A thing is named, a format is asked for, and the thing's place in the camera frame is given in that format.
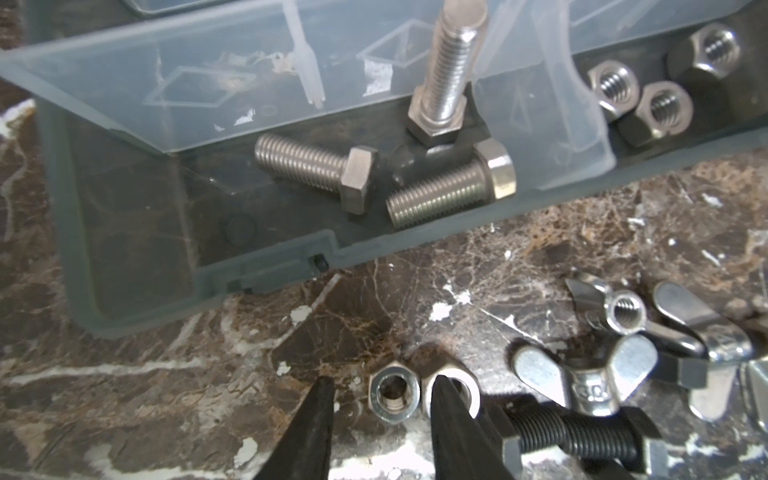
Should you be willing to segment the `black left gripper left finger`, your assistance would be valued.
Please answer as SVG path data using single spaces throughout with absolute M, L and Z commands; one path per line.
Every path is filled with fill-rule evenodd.
M 334 396 L 333 379 L 319 377 L 255 480 L 328 478 Z

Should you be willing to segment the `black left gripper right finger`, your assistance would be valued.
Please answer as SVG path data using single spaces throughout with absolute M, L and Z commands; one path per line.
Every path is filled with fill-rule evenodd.
M 436 479 L 512 479 L 451 379 L 438 375 L 430 423 Z

